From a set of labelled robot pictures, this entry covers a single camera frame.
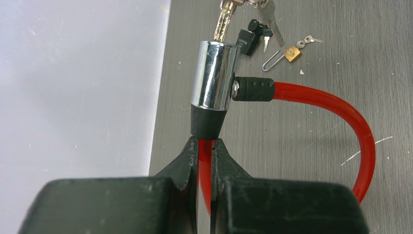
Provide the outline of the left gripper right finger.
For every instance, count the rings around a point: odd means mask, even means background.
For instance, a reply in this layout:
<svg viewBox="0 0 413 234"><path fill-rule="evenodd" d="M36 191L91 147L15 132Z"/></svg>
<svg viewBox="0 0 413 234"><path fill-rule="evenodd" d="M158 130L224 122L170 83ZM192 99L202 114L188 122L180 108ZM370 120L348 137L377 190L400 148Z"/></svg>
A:
<svg viewBox="0 0 413 234"><path fill-rule="evenodd" d="M349 188L315 181L254 178L217 139L212 147L213 234L367 234Z"/></svg>

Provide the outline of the red cable lock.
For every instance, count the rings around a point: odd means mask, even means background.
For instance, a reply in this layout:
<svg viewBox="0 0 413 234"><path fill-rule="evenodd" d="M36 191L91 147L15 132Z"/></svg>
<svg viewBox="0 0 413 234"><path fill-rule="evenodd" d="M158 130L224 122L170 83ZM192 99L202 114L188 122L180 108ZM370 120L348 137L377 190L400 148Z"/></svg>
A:
<svg viewBox="0 0 413 234"><path fill-rule="evenodd" d="M235 77L239 48L236 45L202 41L191 98L191 135L198 139L199 182L208 212L211 211L212 146L219 137L229 102L284 100L328 110L345 120L360 145L359 172L353 194L365 198L375 171L376 152L373 133L361 113L343 99L315 88L275 82L270 78Z"/></svg>

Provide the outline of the black-headed key bunch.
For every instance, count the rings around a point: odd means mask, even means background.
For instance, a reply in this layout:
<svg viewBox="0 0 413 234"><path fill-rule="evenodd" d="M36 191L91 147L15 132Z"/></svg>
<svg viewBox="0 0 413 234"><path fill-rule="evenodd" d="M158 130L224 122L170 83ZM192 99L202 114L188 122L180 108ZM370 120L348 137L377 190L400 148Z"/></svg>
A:
<svg viewBox="0 0 413 234"><path fill-rule="evenodd" d="M266 51L268 49L269 40L273 36L273 33L272 33L271 29L267 25L264 25L263 23L261 23L259 20L252 19L249 22L248 30L254 36L253 37L253 44L254 45L257 45L259 39L261 37L263 37L263 43L264 43L263 52L266 53Z"/></svg>

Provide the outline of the brass padlock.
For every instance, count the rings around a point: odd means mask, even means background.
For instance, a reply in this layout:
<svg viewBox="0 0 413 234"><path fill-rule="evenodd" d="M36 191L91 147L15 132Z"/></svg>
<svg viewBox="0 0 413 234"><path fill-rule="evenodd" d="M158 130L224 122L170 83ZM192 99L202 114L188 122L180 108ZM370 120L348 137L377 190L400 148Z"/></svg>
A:
<svg viewBox="0 0 413 234"><path fill-rule="evenodd" d="M270 61L272 61L278 53L280 53L280 50L275 52L263 65L262 65L262 70L264 72L269 71L271 68L273 68L276 64L278 64L279 61L282 59L287 59L289 62L294 62L301 56L301 51L300 49L303 49L305 47L305 44L302 45L291 45L288 47L283 54L271 65L268 65Z"/></svg>

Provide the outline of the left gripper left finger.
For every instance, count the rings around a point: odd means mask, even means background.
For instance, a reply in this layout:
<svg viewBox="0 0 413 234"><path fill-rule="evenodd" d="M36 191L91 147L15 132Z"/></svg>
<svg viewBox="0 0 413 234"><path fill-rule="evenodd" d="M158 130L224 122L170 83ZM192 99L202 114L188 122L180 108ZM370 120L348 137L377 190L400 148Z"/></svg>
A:
<svg viewBox="0 0 413 234"><path fill-rule="evenodd" d="M198 141L148 177L58 179L38 193L21 234L197 233Z"/></svg>

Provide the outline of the small silver key bunch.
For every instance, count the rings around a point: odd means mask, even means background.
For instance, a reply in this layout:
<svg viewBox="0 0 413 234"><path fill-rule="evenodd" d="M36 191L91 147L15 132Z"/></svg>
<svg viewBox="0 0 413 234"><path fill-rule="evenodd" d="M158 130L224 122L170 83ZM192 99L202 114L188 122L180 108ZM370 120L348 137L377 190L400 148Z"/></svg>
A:
<svg viewBox="0 0 413 234"><path fill-rule="evenodd" d="M302 49L304 48L307 44L313 43L313 42L318 42L318 43L323 43L323 40L321 39L315 39L311 35L308 35L304 38L304 40L300 40L297 42L297 48Z"/></svg>

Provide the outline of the black padlock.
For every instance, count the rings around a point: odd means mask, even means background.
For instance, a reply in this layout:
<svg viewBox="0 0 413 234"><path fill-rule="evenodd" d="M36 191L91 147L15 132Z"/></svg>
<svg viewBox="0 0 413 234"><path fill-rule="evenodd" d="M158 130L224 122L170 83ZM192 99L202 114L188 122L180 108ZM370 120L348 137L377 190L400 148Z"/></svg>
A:
<svg viewBox="0 0 413 234"><path fill-rule="evenodd" d="M240 48L240 52L244 55L251 56L260 40L260 36L254 34L253 32L241 29L237 41L235 43L236 46Z"/></svg>

